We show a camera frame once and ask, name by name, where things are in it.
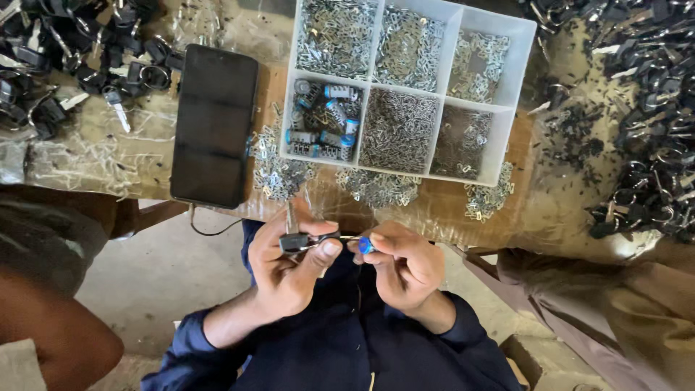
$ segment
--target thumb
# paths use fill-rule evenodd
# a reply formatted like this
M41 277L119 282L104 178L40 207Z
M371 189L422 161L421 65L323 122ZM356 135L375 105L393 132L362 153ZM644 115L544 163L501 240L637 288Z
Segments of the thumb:
M300 284L316 283L316 279L323 276L333 261L343 250L343 244L338 239L324 240L318 247L306 252L302 263L291 273L291 278Z
M394 240L385 237L382 234L372 232L369 235L369 241L372 242L372 246L376 248L379 252L389 255L399 255L396 254L398 251L398 244Z

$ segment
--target wrist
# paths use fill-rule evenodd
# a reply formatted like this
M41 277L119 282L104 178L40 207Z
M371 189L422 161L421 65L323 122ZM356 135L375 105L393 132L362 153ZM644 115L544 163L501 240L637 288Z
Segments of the wrist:
M403 314L420 322L434 334L451 330L456 322L454 303L439 290L432 292L419 306L402 311Z
M263 310L257 296L258 289L251 287L205 316L203 332L214 347L234 345L253 330L276 320Z

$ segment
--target wooden table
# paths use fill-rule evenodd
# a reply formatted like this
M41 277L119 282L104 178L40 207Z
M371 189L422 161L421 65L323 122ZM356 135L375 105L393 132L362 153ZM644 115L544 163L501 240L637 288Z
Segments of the wooden table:
M210 6L204 0L191 1L197 1L199 7ZM258 131L263 125L272 123L272 103L283 106L293 18L286 4L284 11L278 11L283 7L282 1L251 2L253 4L246 4L246 8L239 4L248 1L232 1L225 2L222 10L209 8L206 13L205 9L197 9L189 22L184 15L185 23L178 25L179 30L169 29L171 24L166 19L151 28L169 30L168 36L179 37L179 45L183 45L205 34L203 27L215 24L215 18L210 15L214 15L212 11L216 10L218 19L223 22L213 38L222 43L223 49L249 54L263 64L258 89L259 112L254 123L254 129ZM178 1L167 0L167 6L172 10L169 18L177 15ZM289 16L277 12L286 12ZM186 29L192 32L181 32ZM584 69L588 69L581 53L582 45L570 49L569 42L581 42L584 38L579 33L573 38L558 37L549 46L555 74L583 74ZM542 55L534 48L520 107L528 109L537 104L533 100L537 77L547 67ZM598 79L600 76L593 73L590 79L594 77ZM613 85L600 87L613 88ZM575 90L587 97L604 99L594 84L585 83ZM516 167L512 174L515 193L485 224L464 216L466 190L463 184L456 182L425 179L419 197L410 205L371 210L340 191L335 184L335 167L324 165L318 171L318 177L302 187L300 196L309 199L315 214L339 221L346 231L358 232L380 221L393 219L432 240L449 244L490 248L522 246L541 253L604 262L624 262L649 249L655 243L653 234L614 236L601 241L588 237L588 215L583 208L604 201L611 193L614 178L610 179L608 174L618 168L620 162L597 159L594 163L606 180L599 189L583 191L576 173L548 170L536 164L540 148L532 146L545 143L545 140L539 123L534 123L534 118L529 118L525 112L518 111L505 157ZM83 105L81 115L62 130L59 138L32 143L26 163L26 182L53 189L109 193L123 198L167 200L170 198L169 176L176 113L177 101L167 93L153 93L137 99L128 114L133 132L125 134L104 100L91 97ZM617 122L606 118L597 124L595 132L611 148L610 140L616 129ZM246 201L236 210L220 212L266 221L282 206L280 202L266 200L261 192L253 191L251 183L250 165Z

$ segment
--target smartphone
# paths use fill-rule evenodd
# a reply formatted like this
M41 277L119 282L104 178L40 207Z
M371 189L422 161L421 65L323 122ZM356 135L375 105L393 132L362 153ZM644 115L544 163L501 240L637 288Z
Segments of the smartphone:
M243 202L258 76L259 63L253 58L201 45L186 47L173 198L227 209Z

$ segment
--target right hand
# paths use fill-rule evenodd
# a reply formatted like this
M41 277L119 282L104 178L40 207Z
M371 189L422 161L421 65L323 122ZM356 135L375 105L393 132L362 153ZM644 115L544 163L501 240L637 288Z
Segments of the right hand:
M296 198L292 202L300 232L320 236L338 230L338 223L314 219L305 201ZM303 311L311 302L316 279L343 249L337 239L327 239L307 251L299 264L292 262L279 246L280 236L286 233L286 219L287 211L280 211L256 232L249 246L249 261L258 287L254 302L268 322Z
M354 262L374 265L382 300L407 316L416 316L444 279L444 253L395 221L373 228L369 239L379 252L362 255L357 244L350 243Z

